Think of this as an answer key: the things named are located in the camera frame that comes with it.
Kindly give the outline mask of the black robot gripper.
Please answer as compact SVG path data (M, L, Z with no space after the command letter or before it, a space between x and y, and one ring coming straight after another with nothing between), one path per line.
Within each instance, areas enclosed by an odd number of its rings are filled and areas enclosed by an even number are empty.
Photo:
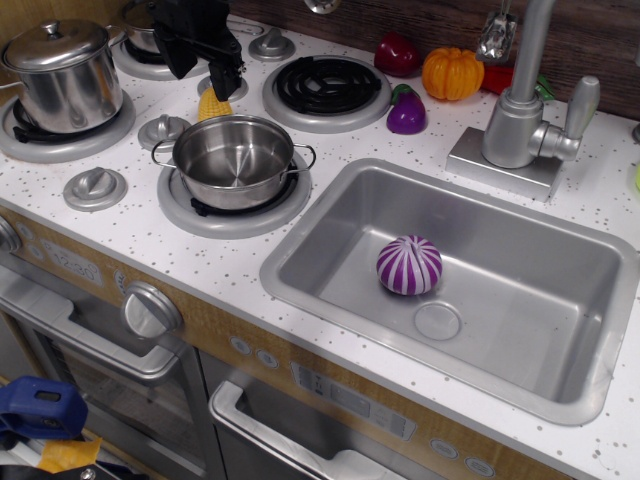
M198 58L209 61L211 86L219 100L240 88L244 61L239 41L227 26L229 1L151 1L158 50L177 79Z

